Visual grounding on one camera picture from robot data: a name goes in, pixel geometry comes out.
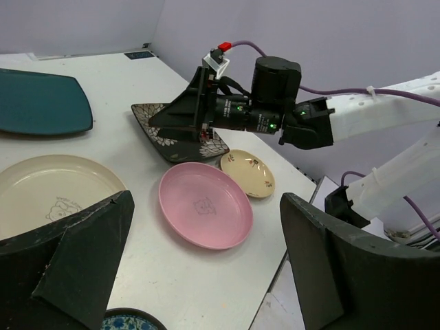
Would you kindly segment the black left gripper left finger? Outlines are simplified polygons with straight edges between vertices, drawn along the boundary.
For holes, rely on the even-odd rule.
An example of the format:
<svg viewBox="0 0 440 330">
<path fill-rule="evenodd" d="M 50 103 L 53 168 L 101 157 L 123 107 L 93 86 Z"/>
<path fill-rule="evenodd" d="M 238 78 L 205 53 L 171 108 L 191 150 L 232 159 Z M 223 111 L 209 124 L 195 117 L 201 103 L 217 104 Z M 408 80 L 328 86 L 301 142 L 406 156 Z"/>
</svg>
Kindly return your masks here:
<svg viewBox="0 0 440 330">
<path fill-rule="evenodd" d="M 134 213 L 128 190 L 1 241 L 2 329 L 99 329 Z"/>
</svg>

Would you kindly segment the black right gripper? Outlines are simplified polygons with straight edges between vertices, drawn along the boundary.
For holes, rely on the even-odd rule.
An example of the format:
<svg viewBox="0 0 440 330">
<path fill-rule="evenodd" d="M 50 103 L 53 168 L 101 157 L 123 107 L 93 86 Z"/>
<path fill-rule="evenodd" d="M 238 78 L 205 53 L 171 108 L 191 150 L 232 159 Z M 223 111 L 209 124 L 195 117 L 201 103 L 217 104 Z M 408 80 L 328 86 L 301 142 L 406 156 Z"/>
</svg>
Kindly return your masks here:
<svg viewBox="0 0 440 330">
<path fill-rule="evenodd" d="M 203 142 L 196 128 L 229 129 L 273 135 L 282 128 L 286 108 L 294 106 L 302 78 L 297 62 L 276 56 L 256 59 L 251 90 L 227 77 L 209 78 L 198 67 L 187 88 L 148 120 L 158 136 L 178 142 Z"/>
</svg>

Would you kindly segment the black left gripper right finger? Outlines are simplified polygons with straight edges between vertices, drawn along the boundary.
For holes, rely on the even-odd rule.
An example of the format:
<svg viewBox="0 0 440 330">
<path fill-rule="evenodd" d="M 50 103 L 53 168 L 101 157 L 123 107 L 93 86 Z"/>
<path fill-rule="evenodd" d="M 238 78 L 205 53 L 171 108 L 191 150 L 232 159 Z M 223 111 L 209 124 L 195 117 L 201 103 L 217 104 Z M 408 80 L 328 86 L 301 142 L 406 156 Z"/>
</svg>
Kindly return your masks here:
<svg viewBox="0 0 440 330">
<path fill-rule="evenodd" d="M 438 329 L 439 254 L 363 231 L 293 193 L 280 219 L 307 329 Z"/>
</svg>

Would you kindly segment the black floral square plate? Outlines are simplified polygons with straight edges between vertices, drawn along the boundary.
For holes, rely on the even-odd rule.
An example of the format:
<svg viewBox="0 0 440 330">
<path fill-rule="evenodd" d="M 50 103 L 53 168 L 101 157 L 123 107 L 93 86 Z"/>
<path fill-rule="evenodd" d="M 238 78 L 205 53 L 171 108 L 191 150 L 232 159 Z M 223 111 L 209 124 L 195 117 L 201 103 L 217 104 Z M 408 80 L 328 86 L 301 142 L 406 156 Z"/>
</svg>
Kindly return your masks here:
<svg viewBox="0 0 440 330">
<path fill-rule="evenodd" d="M 149 119 L 160 112 L 165 106 L 166 103 L 132 104 L 131 110 L 151 144 L 166 161 L 174 164 L 204 162 L 211 158 L 222 156 L 230 151 L 228 145 L 217 133 L 214 134 L 211 140 L 197 143 L 180 142 L 160 137 L 160 129 L 150 127 Z"/>
</svg>

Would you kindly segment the blue patterned dark plate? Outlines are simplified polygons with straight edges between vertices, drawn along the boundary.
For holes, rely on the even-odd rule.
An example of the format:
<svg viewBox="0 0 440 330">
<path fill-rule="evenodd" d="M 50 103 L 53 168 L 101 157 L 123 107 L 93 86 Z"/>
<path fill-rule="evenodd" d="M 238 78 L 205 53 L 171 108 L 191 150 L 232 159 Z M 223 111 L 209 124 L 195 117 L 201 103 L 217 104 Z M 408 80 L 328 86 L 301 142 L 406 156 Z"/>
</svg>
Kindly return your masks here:
<svg viewBox="0 0 440 330">
<path fill-rule="evenodd" d="M 166 327 L 157 318 L 139 309 L 115 308 L 106 311 L 101 329 L 166 330 Z"/>
</svg>

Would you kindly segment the small beige floral plate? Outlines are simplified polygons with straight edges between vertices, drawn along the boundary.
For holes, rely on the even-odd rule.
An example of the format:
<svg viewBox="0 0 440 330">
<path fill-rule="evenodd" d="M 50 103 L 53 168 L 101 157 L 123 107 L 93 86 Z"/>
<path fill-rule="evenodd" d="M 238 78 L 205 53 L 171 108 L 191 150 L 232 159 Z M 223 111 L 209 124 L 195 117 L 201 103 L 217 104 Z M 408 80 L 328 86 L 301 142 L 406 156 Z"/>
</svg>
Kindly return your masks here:
<svg viewBox="0 0 440 330">
<path fill-rule="evenodd" d="M 274 175 L 257 156 L 240 149 L 232 149 L 221 157 L 219 165 L 247 196 L 264 199 L 274 194 Z"/>
</svg>

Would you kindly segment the pink round plate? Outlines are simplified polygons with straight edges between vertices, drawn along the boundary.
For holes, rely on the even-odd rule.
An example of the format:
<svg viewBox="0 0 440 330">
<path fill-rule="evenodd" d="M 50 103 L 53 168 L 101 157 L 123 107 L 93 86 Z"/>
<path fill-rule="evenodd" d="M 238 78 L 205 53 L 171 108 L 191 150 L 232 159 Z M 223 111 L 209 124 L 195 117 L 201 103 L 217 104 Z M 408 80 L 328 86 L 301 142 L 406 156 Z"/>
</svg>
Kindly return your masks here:
<svg viewBox="0 0 440 330">
<path fill-rule="evenodd" d="M 170 168 L 160 180 L 158 196 L 170 227 L 201 248 L 233 248 L 252 230 L 254 217 L 247 195 L 211 165 L 188 162 Z"/>
</svg>

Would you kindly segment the cream bear plate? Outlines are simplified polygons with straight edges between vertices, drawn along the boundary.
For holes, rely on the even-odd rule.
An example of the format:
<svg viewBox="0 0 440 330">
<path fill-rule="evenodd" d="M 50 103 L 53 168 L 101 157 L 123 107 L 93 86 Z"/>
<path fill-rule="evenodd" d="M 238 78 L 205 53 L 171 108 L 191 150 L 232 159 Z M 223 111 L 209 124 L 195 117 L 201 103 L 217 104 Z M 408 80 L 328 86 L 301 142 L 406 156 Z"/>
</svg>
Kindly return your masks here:
<svg viewBox="0 0 440 330">
<path fill-rule="evenodd" d="M 73 155 L 44 155 L 1 172 L 1 239 L 68 217 L 125 190 L 108 168 Z"/>
</svg>

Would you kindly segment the teal square plate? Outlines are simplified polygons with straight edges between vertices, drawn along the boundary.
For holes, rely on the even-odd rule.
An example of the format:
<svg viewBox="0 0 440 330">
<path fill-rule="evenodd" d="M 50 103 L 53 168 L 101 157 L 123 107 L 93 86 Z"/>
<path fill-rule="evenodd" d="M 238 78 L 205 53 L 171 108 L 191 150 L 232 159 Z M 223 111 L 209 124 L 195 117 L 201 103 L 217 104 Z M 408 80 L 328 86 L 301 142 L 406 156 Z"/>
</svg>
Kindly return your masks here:
<svg viewBox="0 0 440 330">
<path fill-rule="evenodd" d="M 71 76 L 1 69 L 1 130 L 68 135 L 93 128 L 85 92 Z"/>
</svg>

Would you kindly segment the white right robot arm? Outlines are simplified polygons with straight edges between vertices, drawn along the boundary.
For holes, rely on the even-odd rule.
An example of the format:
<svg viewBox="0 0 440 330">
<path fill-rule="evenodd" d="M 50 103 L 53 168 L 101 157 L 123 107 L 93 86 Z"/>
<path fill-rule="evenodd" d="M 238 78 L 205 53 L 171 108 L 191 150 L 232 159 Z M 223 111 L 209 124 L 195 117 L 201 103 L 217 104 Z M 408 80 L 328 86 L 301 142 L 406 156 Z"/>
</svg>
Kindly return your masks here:
<svg viewBox="0 0 440 330">
<path fill-rule="evenodd" d="M 388 151 L 411 124 L 439 119 L 439 75 L 387 89 L 317 91 L 316 98 L 297 102 L 301 90 L 298 63 L 275 56 L 255 62 L 251 90 L 222 75 L 226 60 L 206 56 L 190 84 L 149 121 L 174 140 L 196 136 L 207 140 L 215 128 L 253 133 L 280 133 L 279 144 L 321 149 L 351 138 L 356 144 L 348 162 Z M 342 185 L 325 201 L 326 211 L 362 225 L 400 199 L 439 178 L 439 129 L 433 128 L 388 162 L 351 184 Z"/>
</svg>

